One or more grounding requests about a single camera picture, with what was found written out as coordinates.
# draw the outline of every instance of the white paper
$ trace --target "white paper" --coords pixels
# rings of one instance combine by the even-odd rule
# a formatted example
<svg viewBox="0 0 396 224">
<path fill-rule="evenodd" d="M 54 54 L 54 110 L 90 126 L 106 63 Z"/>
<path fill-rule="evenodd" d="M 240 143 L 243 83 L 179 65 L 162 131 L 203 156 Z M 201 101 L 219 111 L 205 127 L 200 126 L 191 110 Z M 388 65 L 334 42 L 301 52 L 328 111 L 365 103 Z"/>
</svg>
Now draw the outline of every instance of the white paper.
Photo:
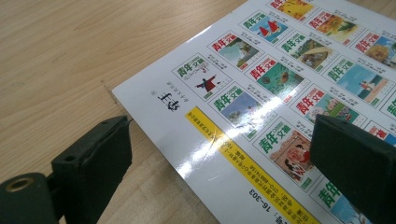
<svg viewBox="0 0 396 224">
<path fill-rule="evenodd" d="M 313 124 L 396 144 L 395 55 L 395 21 L 362 7 L 250 0 L 113 92 L 220 222 L 361 223 L 309 160 Z"/>
</svg>

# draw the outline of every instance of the wooden surface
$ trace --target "wooden surface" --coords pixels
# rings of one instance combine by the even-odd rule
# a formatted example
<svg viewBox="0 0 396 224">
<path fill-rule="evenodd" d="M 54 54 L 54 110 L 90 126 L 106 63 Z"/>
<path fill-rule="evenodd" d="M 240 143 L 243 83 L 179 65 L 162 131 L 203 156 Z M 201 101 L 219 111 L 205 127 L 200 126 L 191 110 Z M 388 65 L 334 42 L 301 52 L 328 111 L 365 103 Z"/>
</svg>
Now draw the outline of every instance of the wooden surface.
<svg viewBox="0 0 396 224">
<path fill-rule="evenodd" d="M 50 174 L 90 128 L 126 114 L 114 87 L 244 2 L 0 0 L 0 181 Z M 352 2 L 396 18 L 394 0 Z M 217 223 L 134 121 L 131 136 L 134 163 L 100 223 Z"/>
</svg>

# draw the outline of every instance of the wooden table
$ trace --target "wooden table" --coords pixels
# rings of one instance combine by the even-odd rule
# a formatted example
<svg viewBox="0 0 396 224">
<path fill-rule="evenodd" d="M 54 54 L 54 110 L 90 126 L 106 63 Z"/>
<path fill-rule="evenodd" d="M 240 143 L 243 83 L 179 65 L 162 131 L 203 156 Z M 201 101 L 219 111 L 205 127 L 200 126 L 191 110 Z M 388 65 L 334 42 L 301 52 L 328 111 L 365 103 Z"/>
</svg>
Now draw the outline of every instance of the wooden table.
<svg viewBox="0 0 396 224">
<path fill-rule="evenodd" d="M 111 90 L 244 0 L 0 1 L 0 181 L 127 112 Z M 396 1 L 352 0 L 396 19 Z M 134 163 L 101 223 L 217 223 L 133 121 Z"/>
</svg>

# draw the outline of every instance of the magazine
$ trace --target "magazine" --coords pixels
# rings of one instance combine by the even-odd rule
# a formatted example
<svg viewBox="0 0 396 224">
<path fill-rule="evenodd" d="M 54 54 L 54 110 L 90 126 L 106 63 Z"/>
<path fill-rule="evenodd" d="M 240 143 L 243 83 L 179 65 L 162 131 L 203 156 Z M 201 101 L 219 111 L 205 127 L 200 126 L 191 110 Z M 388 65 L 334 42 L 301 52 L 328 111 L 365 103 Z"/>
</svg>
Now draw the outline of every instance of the magazine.
<svg viewBox="0 0 396 224">
<path fill-rule="evenodd" d="M 113 92 L 220 222 L 371 223 L 310 141 L 328 115 L 394 145 L 395 83 L 395 21 L 343 0 L 249 0 Z"/>
</svg>

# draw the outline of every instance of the printed number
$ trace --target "printed number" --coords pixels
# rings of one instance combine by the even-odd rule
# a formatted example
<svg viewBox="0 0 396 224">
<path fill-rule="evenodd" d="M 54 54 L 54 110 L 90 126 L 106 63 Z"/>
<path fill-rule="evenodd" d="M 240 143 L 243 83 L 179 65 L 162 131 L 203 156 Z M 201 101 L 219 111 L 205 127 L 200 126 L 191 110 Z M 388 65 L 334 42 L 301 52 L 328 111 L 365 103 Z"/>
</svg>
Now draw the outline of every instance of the printed number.
<svg viewBox="0 0 396 224">
<path fill-rule="evenodd" d="M 256 199 L 256 202 L 261 202 L 262 201 L 262 197 L 259 196 L 258 193 L 256 193 L 256 191 L 254 191 L 254 189 L 252 189 L 249 194 Z"/>
<path fill-rule="evenodd" d="M 269 206 L 268 203 L 265 203 L 262 200 L 262 196 L 260 196 L 258 193 L 256 193 L 256 191 L 254 189 L 251 189 L 249 194 L 251 195 L 251 197 L 256 199 L 256 202 L 262 203 L 262 208 L 265 209 L 265 211 L 270 212 L 271 206 Z"/>
</svg>

